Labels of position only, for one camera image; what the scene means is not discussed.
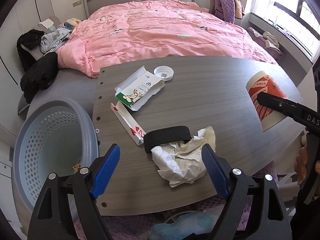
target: pile of clothes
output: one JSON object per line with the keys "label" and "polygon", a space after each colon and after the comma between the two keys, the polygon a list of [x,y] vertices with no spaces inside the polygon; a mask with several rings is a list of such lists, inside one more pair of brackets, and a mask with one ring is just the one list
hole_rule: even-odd
{"label": "pile of clothes", "polygon": [[209,13],[228,23],[242,19],[244,8],[240,0],[210,0]]}
{"label": "pile of clothes", "polygon": [[[58,55],[55,51],[64,45],[72,30],[81,22],[72,18],[54,28],[51,33],[30,30],[17,40],[17,50],[25,74],[20,80],[20,86],[28,104],[39,89],[47,89],[58,73]],[[32,51],[40,49],[43,57],[36,60]]]}
{"label": "pile of clothes", "polygon": [[277,38],[271,33],[264,32],[260,34],[252,27],[249,27],[247,30],[251,38],[263,47],[277,62],[285,55],[284,52],[280,50],[280,44]]}

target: light switch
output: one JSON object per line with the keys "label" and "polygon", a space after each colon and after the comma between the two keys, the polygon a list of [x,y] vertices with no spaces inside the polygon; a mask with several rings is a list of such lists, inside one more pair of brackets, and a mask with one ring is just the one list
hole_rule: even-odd
{"label": "light switch", "polygon": [[81,0],[74,2],[72,5],[73,5],[73,7],[76,7],[76,6],[79,5],[79,4],[82,4],[82,1],[81,1]]}

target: gray laundry basket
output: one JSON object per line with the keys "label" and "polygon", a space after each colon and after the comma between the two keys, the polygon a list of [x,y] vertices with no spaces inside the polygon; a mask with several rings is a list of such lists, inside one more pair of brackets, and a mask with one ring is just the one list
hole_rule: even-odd
{"label": "gray laundry basket", "polygon": [[[87,112],[71,99],[46,101],[23,124],[14,149],[13,181],[25,207],[32,212],[50,173],[73,174],[79,160],[89,167],[97,157],[97,137]],[[69,202],[76,218],[75,202],[71,197]]]}

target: black jacket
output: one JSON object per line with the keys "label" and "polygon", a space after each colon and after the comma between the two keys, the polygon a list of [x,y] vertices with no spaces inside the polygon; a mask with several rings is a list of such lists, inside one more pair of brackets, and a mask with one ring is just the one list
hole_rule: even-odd
{"label": "black jacket", "polygon": [[17,50],[19,58],[21,60],[23,69],[25,72],[33,66],[36,62],[35,58],[23,49],[20,45],[24,45],[28,49],[34,49],[36,46],[39,46],[41,43],[41,37],[44,35],[43,31],[30,30],[27,33],[21,35],[17,40]]}
{"label": "black jacket", "polygon": [[20,81],[26,102],[30,104],[39,89],[47,89],[57,76],[57,73],[58,55],[55,52],[46,54],[34,63]]}

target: pink comforter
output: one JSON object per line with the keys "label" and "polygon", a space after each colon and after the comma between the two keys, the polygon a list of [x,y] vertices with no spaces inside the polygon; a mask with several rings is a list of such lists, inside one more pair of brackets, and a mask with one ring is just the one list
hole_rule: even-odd
{"label": "pink comforter", "polygon": [[57,53],[60,67],[90,77],[97,77],[102,67],[166,56],[227,56],[276,64],[243,28],[178,0],[102,7],[76,26]]}

